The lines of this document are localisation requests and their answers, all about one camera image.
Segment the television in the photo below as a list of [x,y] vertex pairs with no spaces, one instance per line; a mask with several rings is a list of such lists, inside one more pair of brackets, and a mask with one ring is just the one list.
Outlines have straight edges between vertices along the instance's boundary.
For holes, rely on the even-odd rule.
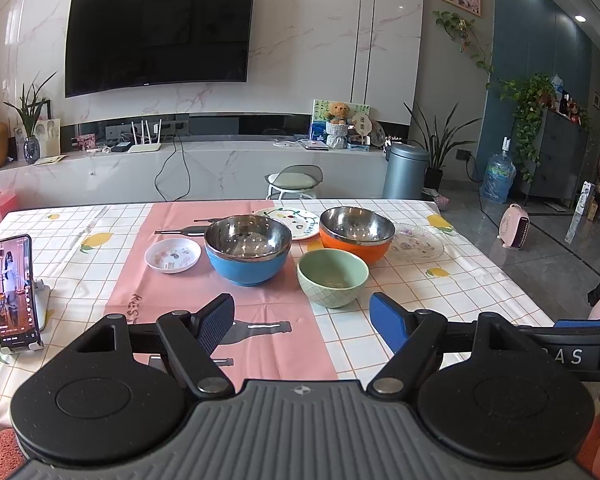
[[66,97],[247,81],[253,0],[71,0]]

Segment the pink table runner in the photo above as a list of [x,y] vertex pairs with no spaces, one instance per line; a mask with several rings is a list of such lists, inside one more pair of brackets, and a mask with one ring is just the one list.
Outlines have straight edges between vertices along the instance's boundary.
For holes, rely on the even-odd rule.
[[240,389],[245,378],[336,380],[331,358],[314,314],[296,277],[291,256],[283,269],[260,286],[237,286],[215,272],[202,237],[196,265],[177,274],[149,268],[144,252],[172,235],[154,231],[180,229],[195,219],[248,214],[273,206],[268,200],[177,202],[155,204],[133,244],[105,314],[122,313],[131,323],[150,323],[171,310],[198,311],[222,292],[235,300],[235,325],[212,357]]

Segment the trash can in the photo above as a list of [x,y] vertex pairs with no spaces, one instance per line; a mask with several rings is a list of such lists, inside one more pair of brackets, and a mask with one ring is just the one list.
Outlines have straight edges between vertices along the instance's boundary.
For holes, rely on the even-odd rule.
[[413,144],[394,142],[391,145],[382,198],[419,200],[428,166],[427,150]]

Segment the space heater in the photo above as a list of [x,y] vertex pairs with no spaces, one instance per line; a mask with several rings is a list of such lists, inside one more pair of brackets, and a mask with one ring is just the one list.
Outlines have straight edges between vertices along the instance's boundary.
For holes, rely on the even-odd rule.
[[519,249],[525,243],[529,231],[529,215],[518,204],[511,204],[500,220],[500,233],[503,247]]

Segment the mobile phone on console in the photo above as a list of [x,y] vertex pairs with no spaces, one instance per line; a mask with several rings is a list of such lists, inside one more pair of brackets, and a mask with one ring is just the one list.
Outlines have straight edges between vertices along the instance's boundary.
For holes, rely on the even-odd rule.
[[34,293],[31,237],[0,240],[0,352],[43,347]]

